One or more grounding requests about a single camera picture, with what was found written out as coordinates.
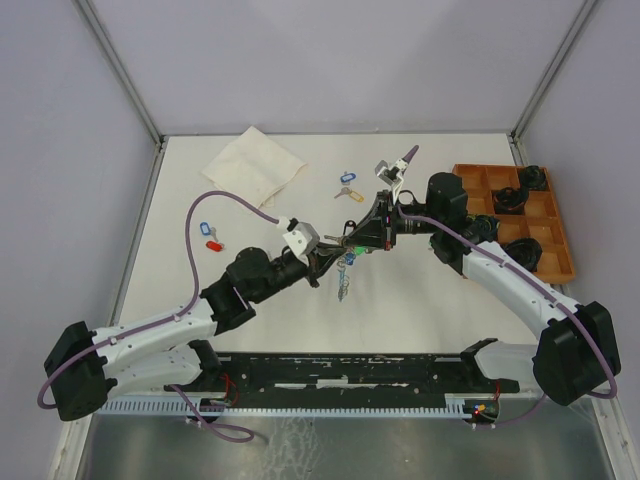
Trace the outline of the black tag key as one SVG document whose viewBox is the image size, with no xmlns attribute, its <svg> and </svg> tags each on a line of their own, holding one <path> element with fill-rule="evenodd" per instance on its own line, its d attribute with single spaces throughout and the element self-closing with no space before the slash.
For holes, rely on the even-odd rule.
<svg viewBox="0 0 640 480">
<path fill-rule="evenodd" d="M 343 236 L 347 236 L 348 234 L 350 234 L 352 231 L 354 231 L 356 228 L 356 222 L 354 220 L 348 220 L 344 223 L 343 226 L 343 232 L 342 235 Z"/>
</svg>

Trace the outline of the blue handled key organiser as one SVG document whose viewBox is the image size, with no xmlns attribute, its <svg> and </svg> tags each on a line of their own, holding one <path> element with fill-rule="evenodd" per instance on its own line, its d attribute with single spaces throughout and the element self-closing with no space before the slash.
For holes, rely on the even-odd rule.
<svg viewBox="0 0 640 480">
<path fill-rule="evenodd" d="M 353 251 L 348 251 L 336 262 L 336 268 L 338 271 L 337 298 L 339 302 L 343 302 L 349 293 L 350 277 L 348 275 L 348 268 L 354 264 L 355 259 L 355 253 Z"/>
</svg>

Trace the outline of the red tag key bunch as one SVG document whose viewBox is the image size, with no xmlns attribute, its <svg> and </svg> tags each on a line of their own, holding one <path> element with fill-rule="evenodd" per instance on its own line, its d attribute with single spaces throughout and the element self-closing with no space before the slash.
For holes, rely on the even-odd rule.
<svg viewBox="0 0 640 480">
<path fill-rule="evenodd" d="M 329 242 L 331 245 L 335 245 L 336 247 L 340 247 L 340 248 L 349 247 L 347 237 L 344 235 L 341 235 L 341 236 L 325 235 L 324 239 L 327 242 Z"/>
</svg>

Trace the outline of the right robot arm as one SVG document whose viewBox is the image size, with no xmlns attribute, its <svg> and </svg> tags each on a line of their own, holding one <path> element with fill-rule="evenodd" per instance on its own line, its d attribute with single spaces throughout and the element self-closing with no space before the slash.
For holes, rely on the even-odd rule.
<svg viewBox="0 0 640 480">
<path fill-rule="evenodd" d="M 458 368 L 463 386 L 481 391 L 494 380 L 535 383 L 563 406 L 585 395 L 616 397 L 621 362 L 613 321 L 603 305 L 582 304 L 561 294 L 473 227 L 460 177 L 433 175 L 422 203 L 402 204 L 399 193 L 379 192 L 343 245 L 389 251 L 400 235 L 427 234 L 442 263 L 494 295 L 537 340 L 535 345 L 480 343 Z"/>
</svg>

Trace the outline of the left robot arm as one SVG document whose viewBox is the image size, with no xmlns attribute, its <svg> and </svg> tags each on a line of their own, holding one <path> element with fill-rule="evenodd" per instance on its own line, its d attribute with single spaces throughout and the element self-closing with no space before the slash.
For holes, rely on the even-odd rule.
<svg viewBox="0 0 640 480">
<path fill-rule="evenodd" d="M 313 288 L 346 253 L 321 243 L 302 256 L 286 247 L 275 258 L 262 249 L 241 250 L 219 280 L 196 287 L 186 305 L 128 325 L 91 329 L 83 321 L 65 328 L 44 362 L 37 397 L 64 421 L 86 417 L 108 400 L 170 385 L 209 390 L 221 378 L 210 338 L 252 319 L 255 305 L 300 280 Z"/>
</svg>

